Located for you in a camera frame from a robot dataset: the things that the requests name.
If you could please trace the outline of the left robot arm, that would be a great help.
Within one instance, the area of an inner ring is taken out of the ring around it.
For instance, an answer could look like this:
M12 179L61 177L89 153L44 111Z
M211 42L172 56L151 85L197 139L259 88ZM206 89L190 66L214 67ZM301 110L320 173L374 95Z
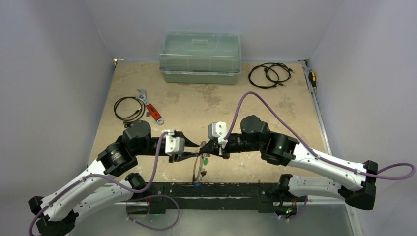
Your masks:
M173 162L195 157L197 153L186 152L185 147L197 146L179 130L168 129L159 137L153 137L148 122L132 122L115 142L64 187L48 196L34 196L28 201L35 215L28 234L32 236L36 227L41 236L65 236L75 228L77 219L96 207L130 198L141 201L154 183L160 156L167 156ZM148 181L139 174L135 174L133 180L116 180L138 165L138 156L151 155L154 164Z

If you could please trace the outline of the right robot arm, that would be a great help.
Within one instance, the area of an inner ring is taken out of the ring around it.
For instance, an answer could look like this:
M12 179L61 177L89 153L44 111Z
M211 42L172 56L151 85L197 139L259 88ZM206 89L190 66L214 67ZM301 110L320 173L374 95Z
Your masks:
M282 200L304 196L322 196L343 200L361 210L372 210L376 199L377 163L356 163L307 148L298 139L270 131L257 116L245 117L240 133L226 135L226 123L214 122L208 127L209 141L199 149L228 159L232 153L259 151L261 159L277 166L304 169L319 177L281 175L274 194Z

